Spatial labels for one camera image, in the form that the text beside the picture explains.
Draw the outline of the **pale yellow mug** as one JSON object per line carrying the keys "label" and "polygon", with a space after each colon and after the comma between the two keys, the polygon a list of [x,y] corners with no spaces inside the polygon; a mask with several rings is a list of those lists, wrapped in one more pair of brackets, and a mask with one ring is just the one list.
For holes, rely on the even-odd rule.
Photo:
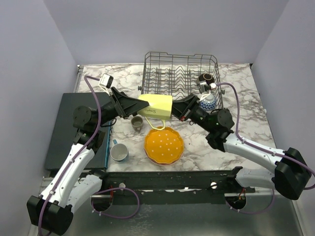
{"label": "pale yellow mug", "polygon": [[[149,103],[149,106],[138,111],[138,114],[145,118],[152,129],[163,130],[165,128],[165,121],[171,118],[173,97],[162,94],[141,94],[138,99]],[[160,119],[163,126],[154,127],[148,118]]]}

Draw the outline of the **orange blue patterned bowl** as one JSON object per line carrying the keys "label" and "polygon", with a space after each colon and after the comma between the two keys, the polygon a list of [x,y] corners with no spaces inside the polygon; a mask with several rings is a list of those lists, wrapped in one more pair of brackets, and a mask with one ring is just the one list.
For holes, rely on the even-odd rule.
{"label": "orange blue patterned bowl", "polygon": [[212,93],[199,94],[199,106],[205,111],[214,110],[217,104],[217,100]]}

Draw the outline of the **dark brown bowl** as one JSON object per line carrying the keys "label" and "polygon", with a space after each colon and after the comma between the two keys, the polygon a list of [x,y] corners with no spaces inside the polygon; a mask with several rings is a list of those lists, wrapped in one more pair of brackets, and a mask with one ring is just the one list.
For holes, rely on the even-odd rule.
{"label": "dark brown bowl", "polygon": [[214,82],[214,77],[209,73],[203,73],[197,78],[197,84],[200,86],[209,86]]}

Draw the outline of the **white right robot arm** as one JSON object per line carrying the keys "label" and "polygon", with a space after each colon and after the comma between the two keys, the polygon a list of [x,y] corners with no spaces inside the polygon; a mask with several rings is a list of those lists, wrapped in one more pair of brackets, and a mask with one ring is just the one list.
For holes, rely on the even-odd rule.
{"label": "white right robot arm", "polygon": [[244,157],[266,170],[254,178],[245,176],[241,169],[226,181],[227,189],[233,193],[243,187],[260,186],[276,189],[282,196],[298,200],[311,178],[311,170],[301,153],[290,147],[288,150],[271,148],[242,138],[232,130],[233,118],[228,109],[206,112],[199,106],[197,96],[175,100],[171,114],[180,121],[190,119],[208,132],[206,140],[211,148]]}

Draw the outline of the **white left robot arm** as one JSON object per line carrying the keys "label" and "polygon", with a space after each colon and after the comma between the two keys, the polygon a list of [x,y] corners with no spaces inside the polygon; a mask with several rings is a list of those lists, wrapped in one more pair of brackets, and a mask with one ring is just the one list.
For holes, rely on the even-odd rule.
{"label": "white left robot arm", "polygon": [[46,189],[37,196],[30,196],[27,210],[30,221],[38,226],[38,234],[63,235],[71,225],[74,202],[70,200],[72,189],[83,169],[102,145],[104,133],[100,127],[117,118],[127,118],[149,106],[149,102],[128,97],[111,88],[111,95],[100,105],[95,92],[92,93],[97,108],[78,106],[73,112],[73,126],[77,129],[73,144],[63,165]]}

